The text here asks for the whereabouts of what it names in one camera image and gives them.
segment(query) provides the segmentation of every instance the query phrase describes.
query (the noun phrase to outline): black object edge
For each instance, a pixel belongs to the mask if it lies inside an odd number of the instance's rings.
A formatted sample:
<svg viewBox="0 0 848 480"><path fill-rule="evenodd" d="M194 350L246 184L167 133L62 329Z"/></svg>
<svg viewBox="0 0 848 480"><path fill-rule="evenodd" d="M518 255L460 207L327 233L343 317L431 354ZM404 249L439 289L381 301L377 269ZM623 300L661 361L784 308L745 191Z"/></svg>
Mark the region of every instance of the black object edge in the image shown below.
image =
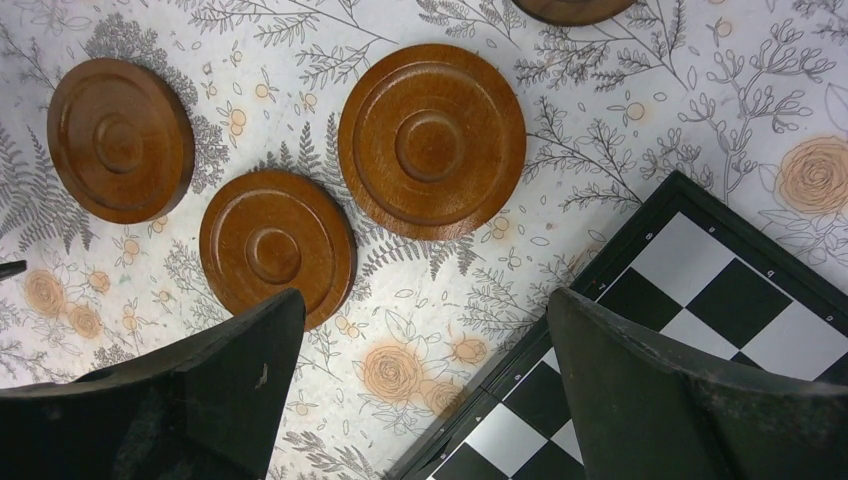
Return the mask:
<svg viewBox="0 0 848 480"><path fill-rule="evenodd" d="M589 262L586 268L580 272L569 288L582 295L586 295L587 290L592 287L597 277L601 276L607 268L618 261L619 257L627 249L628 244L658 214L662 213L663 208L679 196L691 200L695 205L714 217L716 221L723 224L725 228L733 231L742 238L748 245L759 250L760 254L771 259L775 265L783 269L798 282L818 293L821 299L831 304L835 310L848 315L848 296L784 250L774 240L764 237L762 232L754 228L738 213L731 210L725 204L721 203L719 199L706 192L695 184L695 182L687 178L686 175L678 171L672 172L657 187L648 200L639 207L639 210L607 242L598 256ZM475 395L478 394L478 390L482 390L483 393L488 394L490 390L496 387L502 377L507 372L510 372L518 362L523 360L533 350L532 347L546 335L549 335L547 315L542 315L539 321L536 322L536 325L530 328L527 334L498 363L497 367L486 376L471 397L476 398ZM426 476L416 475L441 455L448 442L457 433L459 426L465 421L463 417L473 408L472 403L469 401L464 403L442 428L432 436L427 444L422 447L420 453L397 472L398 476L395 478L410 480L424 480L427 478Z"/></svg>

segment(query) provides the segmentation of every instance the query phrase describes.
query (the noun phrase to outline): black plastic object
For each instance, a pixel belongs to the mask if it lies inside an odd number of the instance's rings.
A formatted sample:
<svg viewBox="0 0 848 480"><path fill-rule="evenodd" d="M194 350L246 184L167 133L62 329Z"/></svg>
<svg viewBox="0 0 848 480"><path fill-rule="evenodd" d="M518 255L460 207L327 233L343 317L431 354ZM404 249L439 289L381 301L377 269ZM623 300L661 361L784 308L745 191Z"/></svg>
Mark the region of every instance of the black plastic object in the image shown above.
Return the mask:
<svg viewBox="0 0 848 480"><path fill-rule="evenodd" d="M721 360L570 290L548 325L589 478L848 478L848 387Z"/></svg>
<svg viewBox="0 0 848 480"><path fill-rule="evenodd" d="M8 262L0 264L0 281L6 280L7 278L14 277L15 275L26 270L26 260L18 260L17 262Z"/></svg>
<svg viewBox="0 0 848 480"><path fill-rule="evenodd" d="M286 290L72 383L0 390L2 477L265 478L305 319Z"/></svg>

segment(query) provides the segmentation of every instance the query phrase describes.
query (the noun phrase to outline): black square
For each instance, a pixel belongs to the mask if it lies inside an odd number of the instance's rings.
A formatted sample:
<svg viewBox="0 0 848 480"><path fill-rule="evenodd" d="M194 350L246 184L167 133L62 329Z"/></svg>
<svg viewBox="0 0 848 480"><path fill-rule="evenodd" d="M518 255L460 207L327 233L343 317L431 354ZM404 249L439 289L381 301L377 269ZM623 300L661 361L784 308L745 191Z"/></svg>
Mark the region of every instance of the black square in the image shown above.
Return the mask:
<svg viewBox="0 0 848 480"><path fill-rule="evenodd" d="M545 329L547 330L547 316L539 319L539 323L544 323ZM498 374L497 378L490 384L487 389L488 392L503 401L509 392L518 385L520 380L524 378L530 370L533 370L533 367L539 363L539 360L541 360L551 348L553 348L551 336L547 333L533 343L516 345L509 353L509 355L513 356L513 358L510 359L511 361L509 361L509 363L506 363L507 367L504 368L504 370ZM500 365L504 365L504 362L506 361L506 359L502 360Z"/></svg>
<svg viewBox="0 0 848 480"><path fill-rule="evenodd" d="M607 289L598 303L631 322L657 332L683 309L665 292L629 267Z"/></svg>
<svg viewBox="0 0 848 480"><path fill-rule="evenodd" d="M736 355L734 355L733 358L730 359L730 361L741 363L742 365L748 365L749 367L758 368L760 370L763 369L763 367L757 365L757 362L751 360L748 355L745 355L742 352L737 352Z"/></svg>
<svg viewBox="0 0 848 480"><path fill-rule="evenodd" d="M699 293L686 309L742 348L792 301L739 259Z"/></svg>
<svg viewBox="0 0 848 480"><path fill-rule="evenodd" d="M436 480L507 480L507 476L492 465L477 450L463 443L433 475Z"/></svg>
<svg viewBox="0 0 848 480"><path fill-rule="evenodd" d="M504 404L546 438L571 418L562 377L545 362L539 362L527 374Z"/></svg>
<svg viewBox="0 0 848 480"><path fill-rule="evenodd" d="M843 355L842 358L819 375L816 381L848 386L848 354Z"/></svg>
<svg viewBox="0 0 848 480"><path fill-rule="evenodd" d="M537 480L556 478L557 480L583 480L586 472L583 465L554 442L548 442L540 448L533 458L512 476L513 480Z"/></svg>

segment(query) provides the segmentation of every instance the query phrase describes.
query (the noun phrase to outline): wooden checker piece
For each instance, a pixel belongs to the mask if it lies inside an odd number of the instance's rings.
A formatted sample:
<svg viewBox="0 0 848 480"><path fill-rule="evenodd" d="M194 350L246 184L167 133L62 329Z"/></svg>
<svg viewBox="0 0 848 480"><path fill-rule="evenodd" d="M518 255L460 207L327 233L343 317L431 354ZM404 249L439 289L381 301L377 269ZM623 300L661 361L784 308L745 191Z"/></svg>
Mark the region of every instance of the wooden checker piece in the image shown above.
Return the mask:
<svg viewBox="0 0 848 480"><path fill-rule="evenodd" d="M234 315L297 288L309 330L350 293L356 243L341 207L321 187L265 171L232 180L212 198L200 225L200 261L212 291Z"/></svg>
<svg viewBox="0 0 848 480"><path fill-rule="evenodd" d="M154 73L121 60L89 60L62 78L47 143L68 192L114 223L167 213L194 171L194 136L179 98Z"/></svg>
<svg viewBox="0 0 848 480"><path fill-rule="evenodd" d="M513 0L527 15L552 25L580 26L608 20L636 0Z"/></svg>
<svg viewBox="0 0 848 480"><path fill-rule="evenodd" d="M449 240L491 219L521 176L524 117L477 55L418 45L380 60L353 88L339 126L342 173L377 223Z"/></svg>

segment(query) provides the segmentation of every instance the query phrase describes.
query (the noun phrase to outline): tablecloth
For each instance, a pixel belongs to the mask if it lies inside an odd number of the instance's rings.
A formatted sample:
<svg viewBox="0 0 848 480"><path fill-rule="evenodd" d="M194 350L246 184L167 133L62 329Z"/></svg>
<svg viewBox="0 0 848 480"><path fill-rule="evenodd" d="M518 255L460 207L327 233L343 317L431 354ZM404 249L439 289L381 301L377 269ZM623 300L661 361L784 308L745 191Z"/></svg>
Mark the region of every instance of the tablecloth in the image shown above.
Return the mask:
<svg viewBox="0 0 848 480"><path fill-rule="evenodd" d="M675 169L848 287L843 0L639 0L582 28L508 0L3 0L0 18L0 255L29 262L0 284L0 386L68 381L229 318L197 236L238 175L307 175L349 215L356 282L305 337L274 480L391 472ZM498 68L528 140L505 207L447 242L375 224L338 166L357 78L433 42ZM52 166L51 94L96 57L152 69L189 113L189 193L151 222L88 214Z"/></svg>

